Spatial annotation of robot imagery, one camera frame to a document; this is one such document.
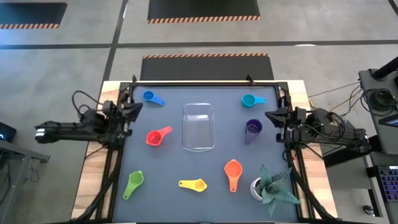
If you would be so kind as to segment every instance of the black floor mat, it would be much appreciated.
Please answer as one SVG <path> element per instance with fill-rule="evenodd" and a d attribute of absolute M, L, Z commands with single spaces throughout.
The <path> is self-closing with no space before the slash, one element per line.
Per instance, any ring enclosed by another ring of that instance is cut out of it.
<path fill-rule="evenodd" d="M 274 80 L 268 54 L 147 55 L 141 80 Z"/>
<path fill-rule="evenodd" d="M 0 29 L 58 28 L 67 6 L 67 2 L 0 3 Z"/>
<path fill-rule="evenodd" d="M 251 21 L 257 0 L 150 0 L 148 23 Z"/>

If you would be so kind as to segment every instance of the red measuring cup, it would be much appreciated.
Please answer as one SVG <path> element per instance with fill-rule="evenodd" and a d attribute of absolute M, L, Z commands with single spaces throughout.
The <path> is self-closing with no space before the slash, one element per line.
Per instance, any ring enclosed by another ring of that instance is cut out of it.
<path fill-rule="evenodd" d="M 163 137 L 171 131 L 173 131 L 173 129 L 170 126 L 162 128 L 160 130 L 151 131 L 147 135 L 146 143 L 150 146 L 159 146 L 160 144 L 162 144 Z"/>

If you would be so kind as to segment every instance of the white pot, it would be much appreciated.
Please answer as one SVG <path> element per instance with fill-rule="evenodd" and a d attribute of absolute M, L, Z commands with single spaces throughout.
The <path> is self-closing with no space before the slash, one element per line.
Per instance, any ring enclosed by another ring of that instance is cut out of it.
<path fill-rule="evenodd" d="M 257 193 L 257 191 L 255 190 L 256 187 L 256 183 L 260 182 L 261 178 L 257 178 L 256 180 L 254 180 L 253 182 L 251 182 L 250 185 L 250 193 L 251 195 L 254 197 L 254 199 L 262 201 L 262 197 Z"/>

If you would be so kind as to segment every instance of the orange measuring cup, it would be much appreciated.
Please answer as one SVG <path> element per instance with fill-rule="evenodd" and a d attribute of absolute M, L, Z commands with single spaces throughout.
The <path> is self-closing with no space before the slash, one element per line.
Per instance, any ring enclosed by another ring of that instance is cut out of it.
<path fill-rule="evenodd" d="M 224 170 L 229 179 L 229 191 L 236 192 L 236 189 L 238 188 L 238 180 L 243 172 L 242 165 L 233 159 L 225 165 Z"/>
<path fill-rule="evenodd" d="M 162 144 L 164 136 L 171 131 L 173 131 L 173 129 L 170 126 L 159 130 L 151 131 L 147 135 L 146 143 L 150 146 L 159 146 L 160 144 Z"/>

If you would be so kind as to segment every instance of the potted plant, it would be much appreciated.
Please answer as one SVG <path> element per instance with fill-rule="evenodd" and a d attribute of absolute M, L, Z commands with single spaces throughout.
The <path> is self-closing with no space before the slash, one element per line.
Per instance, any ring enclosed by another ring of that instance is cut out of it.
<path fill-rule="evenodd" d="M 251 195 L 256 200 L 262 201 L 263 205 L 268 205 L 270 216 L 274 213 L 276 201 L 300 204 L 300 200 L 294 195 L 287 190 L 281 189 L 284 180 L 289 177 L 291 170 L 292 168 L 289 168 L 279 174 L 270 176 L 267 168 L 261 164 L 261 177 L 254 180 L 250 185 Z"/>

